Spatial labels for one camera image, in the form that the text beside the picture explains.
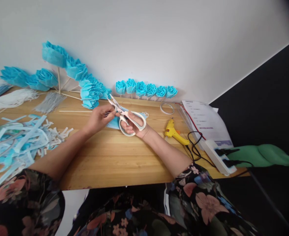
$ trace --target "hand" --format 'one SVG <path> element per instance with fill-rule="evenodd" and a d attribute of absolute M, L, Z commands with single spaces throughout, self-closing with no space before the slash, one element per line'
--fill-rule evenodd
<path fill-rule="evenodd" d="M 111 111 L 111 113 L 105 117 L 105 113 L 109 111 Z M 105 126 L 115 117 L 115 113 L 116 111 L 111 104 L 94 108 L 88 123 L 83 128 L 83 131 L 89 136 L 96 134 L 105 128 Z"/>
<path fill-rule="evenodd" d="M 140 126 L 143 125 L 143 120 L 137 115 L 128 111 L 128 116 L 131 119 L 133 119 L 135 122 L 137 122 Z M 121 126 L 125 130 L 125 132 L 128 134 L 132 134 L 135 132 L 136 136 L 142 139 L 144 138 L 146 134 L 148 134 L 152 130 L 152 128 L 148 125 L 148 123 L 142 131 L 139 131 L 139 129 L 132 122 L 128 122 L 128 123 L 129 125 L 127 125 L 124 121 L 121 122 Z"/>

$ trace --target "scissors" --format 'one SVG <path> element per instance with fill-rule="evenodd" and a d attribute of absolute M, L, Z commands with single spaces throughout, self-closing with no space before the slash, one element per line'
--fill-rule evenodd
<path fill-rule="evenodd" d="M 120 113 L 120 119 L 119 119 L 119 128 L 122 131 L 122 133 L 126 136 L 134 136 L 135 132 L 132 134 L 128 134 L 126 133 L 126 131 L 121 127 L 121 122 L 124 121 L 127 123 L 127 125 L 129 125 L 128 121 L 126 120 L 125 116 L 129 119 L 129 121 L 131 121 L 140 131 L 142 131 L 145 126 L 147 125 L 147 122 L 145 120 L 145 118 L 138 112 L 132 111 L 133 114 L 139 116 L 142 120 L 143 120 L 143 126 L 139 125 L 137 122 L 135 122 L 134 120 L 132 120 L 129 115 L 128 115 L 128 111 L 123 110 L 123 108 L 119 105 L 119 103 L 114 99 L 114 97 L 110 94 L 111 98 L 113 101 L 107 99 L 109 101 L 109 103 L 115 108 L 115 111 Z"/>

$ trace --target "forearm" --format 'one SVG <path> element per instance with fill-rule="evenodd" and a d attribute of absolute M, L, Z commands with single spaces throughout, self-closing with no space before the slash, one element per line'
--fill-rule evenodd
<path fill-rule="evenodd" d="M 193 162 L 191 158 L 166 142 L 153 129 L 143 137 L 143 141 L 161 158 L 173 177 L 177 177 Z"/>
<path fill-rule="evenodd" d="M 57 148 L 37 160 L 29 169 L 45 173 L 55 181 L 59 181 L 75 154 L 92 135 L 79 130 Z"/>

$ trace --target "white scissors handle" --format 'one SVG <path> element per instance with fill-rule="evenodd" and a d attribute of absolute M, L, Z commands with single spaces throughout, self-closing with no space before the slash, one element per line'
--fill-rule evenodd
<path fill-rule="evenodd" d="M 147 125 L 147 121 L 145 120 L 145 118 L 144 118 L 140 113 L 135 112 L 135 111 L 132 111 L 132 113 L 135 114 L 136 116 L 138 116 L 139 118 L 141 118 L 141 119 L 143 120 L 143 125 L 141 126 L 141 125 L 139 125 L 137 122 L 135 122 L 133 119 L 131 119 L 131 118 L 128 116 L 128 112 L 127 112 L 127 111 L 122 112 L 122 113 L 120 114 L 119 128 L 120 128 L 121 132 L 122 132 L 124 135 L 129 136 L 129 137 L 134 136 L 134 135 L 135 135 L 135 132 L 132 133 L 132 134 L 128 134 L 128 133 L 126 133 L 126 131 L 122 128 L 122 126 L 121 126 L 121 122 L 122 122 L 122 121 L 126 122 L 127 125 L 129 125 L 128 121 L 126 120 L 126 118 L 125 118 L 124 116 L 126 116 L 126 117 L 129 119 L 129 121 L 131 121 L 131 122 L 139 129 L 139 131 L 142 131 L 142 130 L 145 128 L 145 126 Z"/>

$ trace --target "person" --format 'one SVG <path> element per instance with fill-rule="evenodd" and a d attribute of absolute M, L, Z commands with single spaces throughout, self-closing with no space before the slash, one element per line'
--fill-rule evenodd
<path fill-rule="evenodd" d="M 65 209 L 56 183 L 77 151 L 115 113 L 110 104 L 95 108 L 81 130 L 0 186 L 0 236 L 55 235 Z M 134 114 L 129 116 L 143 125 Z M 97 208 L 86 207 L 89 198 L 85 199 L 69 235 L 260 235 L 226 199 L 206 169 L 167 143 L 148 124 L 142 131 L 132 123 L 128 126 L 123 122 L 122 126 L 146 142 L 174 177 L 169 189 L 170 216 L 124 187 Z"/>

